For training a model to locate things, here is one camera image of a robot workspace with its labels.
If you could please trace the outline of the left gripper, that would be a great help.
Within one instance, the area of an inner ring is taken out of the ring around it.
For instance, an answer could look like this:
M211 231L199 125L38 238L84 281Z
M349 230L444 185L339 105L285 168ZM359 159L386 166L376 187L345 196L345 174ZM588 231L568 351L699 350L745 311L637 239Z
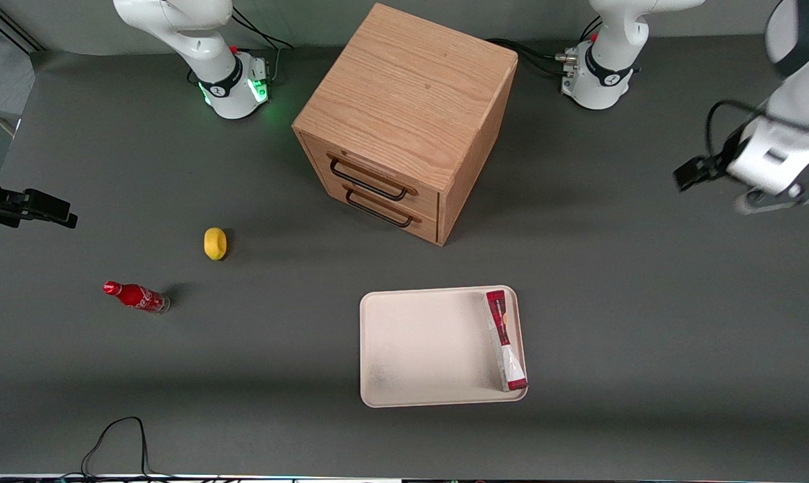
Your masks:
M788 192L809 166L809 133L759 116L740 131L735 157L696 156L672 172L680 192L731 176L766 195Z

